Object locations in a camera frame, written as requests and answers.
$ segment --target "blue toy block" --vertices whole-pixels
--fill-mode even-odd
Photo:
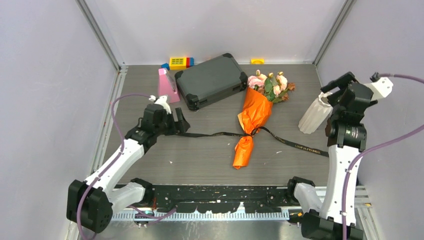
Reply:
[[[168,63],[164,63],[164,64],[160,65],[160,68],[161,68],[161,69],[168,69],[168,71],[170,71],[170,70],[171,70],[171,69],[170,69],[170,65],[169,65]]]

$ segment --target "robotic arm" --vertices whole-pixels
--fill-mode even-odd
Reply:
[[[302,218],[303,237],[314,240],[342,239],[342,215],[346,216],[348,239],[362,240],[363,232],[355,228],[354,181],[347,186],[346,212],[342,212],[343,184],[351,161],[366,148],[367,130],[361,122],[365,110],[377,104],[379,99],[392,92],[393,83],[387,78],[371,77],[373,83],[360,84],[348,72],[321,88],[326,93],[339,88],[327,97],[333,112],[327,121],[325,135],[328,137],[329,174],[326,195],[321,203],[312,181],[294,177],[288,182],[292,199],[301,205],[305,213]],[[361,160],[350,171],[357,178]]]
[[[132,179],[118,190],[114,188],[125,172],[156,143],[158,136],[185,133],[190,124],[184,118],[181,108],[175,109],[178,121],[174,121],[166,95],[151,100],[154,103],[147,105],[144,116],[139,118],[137,126],[125,135],[124,150],[116,162],[107,168],[121,152],[121,147],[84,181],[74,180],[70,184],[66,207],[67,219],[77,222],[77,207],[83,192],[100,173],[103,173],[102,177],[96,181],[84,200],[81,211],[82,226],[95,233],[101,233],[108,226],[113,214],[134,203],[148,205],[152,202],[154,197],[152,184],[142,179]]]

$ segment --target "orange wrapping paper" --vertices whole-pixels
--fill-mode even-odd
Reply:
[[[244,132],[251,134],[254,129],[265,125],[272,114],[272,108],[272,102],[268,101],[264,95],[248,87],[243,111],[238,115],[238,120]],[[254,143],[251,136],[242,137],[235,146],[232,166],[236,169],[246,167],[249,164],[253,147]]]

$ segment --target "brown flower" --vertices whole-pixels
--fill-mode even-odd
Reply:
[[[263,86],[261,86],[260,88],[258,88],[257,89],[257,92],[265,96],[265,88]]]
[[[287,101],[287,100],[289,100],[289,94],[288,94],[288,93],[285,93],[285,94],[282,96],[281,100],[283,100],[283,101]]]
[[[287,84],[287,88],[288,88],[288,90],[290,90],[290,91],[294,91],[294,90],[296,89],[296,85],[295,85],[295,83],[294,83],[294,82],[289,82],[289,83]]]

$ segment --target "gray wood tabletop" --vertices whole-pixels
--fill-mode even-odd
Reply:
[[[325,124],[312,134],[303,134],[299,120],[320,93],[320,82],[312,64],[265,64],[241,65],[248,76],[257,69],[262,73],[284,72],[289,82],[296,84],[286,102],[276,103],[272,115],[265,125],[277,136],[289,141],[327,151]],[[122,95],[145,93],[157,95],[157,65],[130,66],[126,75]],[[213,103],[196,112],[188,110],[184,100],[172,103],[171,108],[181,107],[190,123],[189,133],[212,134],[215,132],[242,133],[237,120],[246,91],[242,91]],[[149,102],[144,97],[132,96],[122,99],[118,105],[116,119],[122,132],[137,125]],[[120,180],[128,183],[141,178],[153,184],[195,185],[286,185],[293,176],[303,177],[318,186],[327,185],[329,159],[317,154],[286,146],[265,131],[254,137],[254,150],[247,167],[233,168],[235,146],[239,139],[232,136],[189,138],[160,136],[157,143],[139,159]],[[119,147],[120,139],[112,130],[106,148],[108,159]]]

